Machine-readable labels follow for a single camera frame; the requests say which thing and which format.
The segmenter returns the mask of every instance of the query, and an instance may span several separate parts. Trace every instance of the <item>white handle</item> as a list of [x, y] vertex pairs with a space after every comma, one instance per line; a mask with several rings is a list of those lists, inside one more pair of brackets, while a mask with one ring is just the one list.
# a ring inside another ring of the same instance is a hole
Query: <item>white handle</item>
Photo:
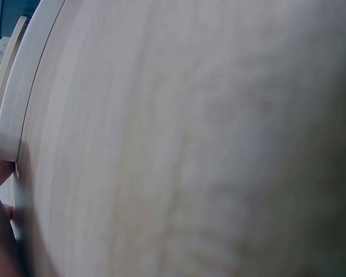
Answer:
[[42, 0], [24, 33], [0, 109], [0, 158], [18, 158], [25, 112], [46, 41], [64, 0]]

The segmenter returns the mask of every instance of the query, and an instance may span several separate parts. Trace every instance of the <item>light wood grain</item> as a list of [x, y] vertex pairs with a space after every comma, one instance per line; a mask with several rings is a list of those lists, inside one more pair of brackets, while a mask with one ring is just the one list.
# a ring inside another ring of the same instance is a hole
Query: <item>light wood grain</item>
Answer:
[[346, 276], [342, 2], [66, 1], [18, 160], [35, 276]]

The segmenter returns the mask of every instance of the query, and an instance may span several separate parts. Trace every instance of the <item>blue object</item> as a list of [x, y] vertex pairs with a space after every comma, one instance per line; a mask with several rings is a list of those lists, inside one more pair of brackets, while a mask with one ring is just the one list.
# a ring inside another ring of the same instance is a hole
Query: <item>blue object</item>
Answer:
[[21, 16], [31, 19], [40, 0], [0, 0], [0, 39], [11, 37]]

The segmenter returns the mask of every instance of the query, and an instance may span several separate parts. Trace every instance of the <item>white plastic edge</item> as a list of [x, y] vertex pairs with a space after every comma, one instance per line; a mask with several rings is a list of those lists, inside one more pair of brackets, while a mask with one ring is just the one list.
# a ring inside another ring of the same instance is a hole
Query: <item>white plastic edge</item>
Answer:
[[0, 109], [0, 159], [18, 158], [25, 112], [37, 67], [64, 0], [42, 0], [24, 33]]
[[12, 36], [10, 37], [9, 43], [7, 44], [6, 50], [4, 52], [4, 55], [0, 63], [0, 96], [1, 96], [0, 99], [2, 99], [1, 94], [3, 93], [3, 89], [5, 88], [5, 85], [6, 85], [6, 81], [7, 81], [6, 77], [8, 74], [8, 70], [12, 68], [12, 64], [10, 64], [10, 61], [12, 61], [13, 56], [17, 53], [15, 51], [16, 44], [26, 19], [27, 18], [25, 16], [21, 16], [18, 19], [16, 27], [13, 31]]

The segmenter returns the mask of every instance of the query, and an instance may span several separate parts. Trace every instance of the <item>wood surface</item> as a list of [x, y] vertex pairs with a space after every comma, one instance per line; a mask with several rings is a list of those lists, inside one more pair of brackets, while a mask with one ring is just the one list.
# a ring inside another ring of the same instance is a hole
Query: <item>wood surface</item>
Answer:
[[346, 276], [346, 1], [66, 0], [16, 189], [38, 277]]

